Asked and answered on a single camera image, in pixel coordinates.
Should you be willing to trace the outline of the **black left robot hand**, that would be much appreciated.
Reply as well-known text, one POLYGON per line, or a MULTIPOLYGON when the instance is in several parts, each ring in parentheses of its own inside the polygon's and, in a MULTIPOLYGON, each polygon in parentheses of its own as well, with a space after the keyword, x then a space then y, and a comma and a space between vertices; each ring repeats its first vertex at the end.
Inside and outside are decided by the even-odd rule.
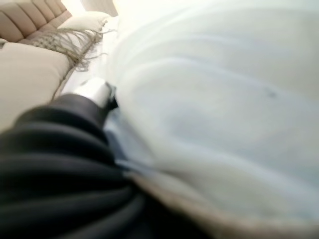
POLYGON ((111 86, 88 80, 0 135, 3 239, 204 239, 115 164, 103 132, 111 86))

